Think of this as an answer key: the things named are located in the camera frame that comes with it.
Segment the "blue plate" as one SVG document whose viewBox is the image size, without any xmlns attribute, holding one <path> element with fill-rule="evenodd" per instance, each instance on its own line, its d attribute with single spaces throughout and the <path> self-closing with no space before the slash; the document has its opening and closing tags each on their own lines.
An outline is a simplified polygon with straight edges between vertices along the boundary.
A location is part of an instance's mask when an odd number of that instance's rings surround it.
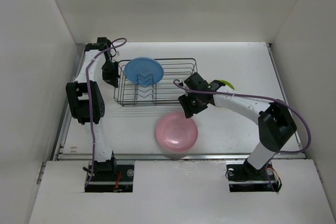
<svg viewBox="0 0 336 224">
<path fill-rule="evenodd" d="M 148 86 L 156 84 L 162 80 L 164 69 L 155 59 L 137 57 L 126 64 L 124 75 L 134 84 Z"/>
</svg>

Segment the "pink plate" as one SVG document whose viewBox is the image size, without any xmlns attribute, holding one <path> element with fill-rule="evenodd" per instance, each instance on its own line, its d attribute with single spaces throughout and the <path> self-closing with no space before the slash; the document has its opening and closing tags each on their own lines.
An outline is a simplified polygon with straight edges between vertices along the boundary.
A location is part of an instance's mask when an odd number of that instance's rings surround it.
<svg viewBox="0 0 336 224">
<path fill-rule="evenodd" d="M 194 120 L 187 119 L 183 112 L 172 112 L 157 121 L 155 138 L 166 151 L 184 153 L 195 145 L 198 127 Z"/>
</svg>

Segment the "grey wire dish rack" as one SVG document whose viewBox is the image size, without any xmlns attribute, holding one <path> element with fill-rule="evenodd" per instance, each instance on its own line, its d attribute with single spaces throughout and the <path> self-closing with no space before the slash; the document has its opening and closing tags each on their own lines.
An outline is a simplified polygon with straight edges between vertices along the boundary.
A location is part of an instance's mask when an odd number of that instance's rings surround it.
<svg viewBox="0 0 336 224">
<path fill-rule="evenodd" d="M 141 86 L 129 81 L 124 69 L 129 60 L 118 62 L 119 87 L 114 91 L 114 100 L 121 106 L 155 106 L 178 104 L 178 97 L 184 91 L 173 83 L 175 79 L 184 80 L 197 72 L 194 58 L 161 58 L 157 60 L 164 69 L 162 80 L 156 84 Z"/>
</svg>

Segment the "green plate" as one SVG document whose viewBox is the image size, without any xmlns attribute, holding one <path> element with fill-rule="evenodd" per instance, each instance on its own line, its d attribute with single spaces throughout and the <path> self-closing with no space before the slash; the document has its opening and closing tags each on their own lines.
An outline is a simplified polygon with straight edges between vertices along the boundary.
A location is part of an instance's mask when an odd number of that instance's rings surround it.
<svg viewBox="0 0 336 224">
<path fill-rule="evenodd" d="M 235 87 L 230 82 L 228 82 L 226 80 L 219 80 L 219 82 L 224 83 L 225 85 L 230 87 L 232 90 L 235 90 Z"/>
</svg>

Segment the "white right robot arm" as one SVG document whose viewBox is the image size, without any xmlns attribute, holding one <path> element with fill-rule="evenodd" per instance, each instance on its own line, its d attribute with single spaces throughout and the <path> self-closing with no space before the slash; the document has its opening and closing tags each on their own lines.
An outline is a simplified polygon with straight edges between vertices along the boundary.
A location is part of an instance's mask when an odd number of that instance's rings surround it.
<svg viewBox="0 0 336 224">
<path fill-rule="evenodd" d="M 239 94 L 224 81 L 207 82 L 198 73 L 184 81 L 175 79 L 173 83 L 185 91 L 178 100 L 186 118 L 199 114 L 211 104 L 229 109 L 257 125 L 259 143 L 243 166 L 244 175 L 250 179 L 262 173 L 297 130 L 288 107 L 280 100 Z"/>
</svg>

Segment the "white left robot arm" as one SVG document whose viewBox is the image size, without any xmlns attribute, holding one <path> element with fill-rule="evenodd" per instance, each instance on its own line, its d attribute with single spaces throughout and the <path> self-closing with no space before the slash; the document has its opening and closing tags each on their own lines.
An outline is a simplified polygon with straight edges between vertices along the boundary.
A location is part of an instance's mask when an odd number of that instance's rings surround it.
<svg viewBox="0 0 336 224">
<path fill-rule="evenodd" d="M 105 180 L 117 176 L 118 168 L 112 164 L 113 151 L 106 140 L 102 118 L 105 103 L 99 89 L 102 80 L 115 88 L 119 85 L 118 62 L 113 60 L 117 50 L 106 37 L 97 38 L 96 43 L 85 46 L 85 59 L 79 74 L 73 82 L 66 84 L 66 95 L 71 116 L 90 135 L 93 149 L 93 162 L 102 164 L 99 174 Z"/>
</svg>

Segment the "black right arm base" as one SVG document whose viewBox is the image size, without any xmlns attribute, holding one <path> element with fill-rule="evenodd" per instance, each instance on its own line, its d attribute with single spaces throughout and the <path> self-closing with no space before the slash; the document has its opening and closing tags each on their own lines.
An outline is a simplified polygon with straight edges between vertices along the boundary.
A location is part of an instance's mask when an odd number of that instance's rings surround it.
<svg viewBox="0 0 336 224">
<path fill-rule="evenodd" d="M 226 163 L 225 176 L 231 193 L 275 192 L 282 188 L 282 181 L 278 173 L 269 162 L 257 170 L 247 161 Z"/>
</svg>

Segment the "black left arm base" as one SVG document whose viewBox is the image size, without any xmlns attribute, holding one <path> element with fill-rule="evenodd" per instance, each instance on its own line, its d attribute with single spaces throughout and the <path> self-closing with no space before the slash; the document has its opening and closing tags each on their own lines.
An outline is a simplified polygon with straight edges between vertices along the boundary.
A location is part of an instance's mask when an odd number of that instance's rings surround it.
<svg viewBox="0 0 336 224">
<path fill-rule="evenodd" d="M 83 167 L 87 173 L 84 190 L 86 193 L 132 193 L 135 173 L 134 163 L 94 162 L 94 174 L 91 167 Z"/>
</svg>

